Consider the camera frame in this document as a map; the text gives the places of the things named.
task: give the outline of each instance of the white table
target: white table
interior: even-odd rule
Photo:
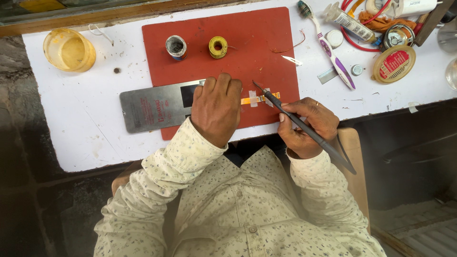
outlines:
[[[318,100],[340,119],[406,108],[409,102],[418,105],[457,97],[457,91],[448,87],[444,76],[447,64],[455,56],[438,48],[437,30],[422,47],[415,47],[416,64],[399,82],[381,85],[370,80],[372,66],[380,54],[362,52],[344,42],[335,51],[346,68],[360,64],[367,69],[361,76],[353,77],[357,90],[351,91],[338,77],[321,85],[317,75],[332,64],[318,43],[314,24],[298,15],[296,2],[270,0],[184,11],[103,28],[114,39],[114,46],[103,36],[82,32],[94,45],[97,60],[89,71],[81,74],[60,71],[46,60],[43,41],[49,32],[23,35],[60,166],[68,172],[85,171],[139,160],[167,145],[160,130],[128,134],[118,98],[121,92],[152,86],[141,31],[141,26],[146,24],[286,6],[294,43],[303,39],[300,29],[306,34],[305,42],[295,48],[295,58],[304,62],[297,67],[300,97]],[[324,34],[338,28],[321,18],[329,1],[308,3],[320,17]],[[121,69],[120,74],[114,74],[116,67]],[[275,123],[239,129],[231,141],[273,134],[277,126]]]

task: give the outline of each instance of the wooden chair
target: wooden chair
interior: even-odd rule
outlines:
[[[359,134],[353,128],[341,128],[338,129],[338,135],[340,137],[341,144],[349,157],[354,169],[357,171],[357,175],[353,175],[341,164],[336,163],[335,165],[346,177],[349,185],[348,190],[354,196],[357,204],[363,215],[370,219],[368,213],[368,199],[367,199],[367,187],[365,184],[365,171],[363,169],[362,150],[360,147]],[[343,155],[343,151],[337,140],[332,142],[333,147]],[[117,191],[117,188],[121,185],[127,184],[129,181],[130,174],[141,169],[141,161],[135,161],[132,163],[124,172],[122,172],[111,184],[113,196]]]

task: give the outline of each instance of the toothbrush bristles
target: toothbrush bristles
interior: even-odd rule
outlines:
[[[300,15],[303,17],[303,18],[310,18],[311,15],[313,14],[313,12],[311,11],[311,9],[308,7],[307,4],[305,4],[303,1],[298,1],[297,3],[297,6],[298,6],[298,9],[300,10]]]

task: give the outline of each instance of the yellow spool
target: yellow spool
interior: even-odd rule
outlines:
[[[209,41],[209,53],[216,59],[221,59],[227,54],[227,48],[229,45],[227,44],[227,40],[223,37],[213,37]]]

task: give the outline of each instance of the soldering iron tip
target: soldering iron tip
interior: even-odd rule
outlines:
[[[260,88],[260,90],[263,90],[263,88],[261,88],[254,80],[252,80],[252,83],[254,83],[254,85],[256,85],[258,88]]]

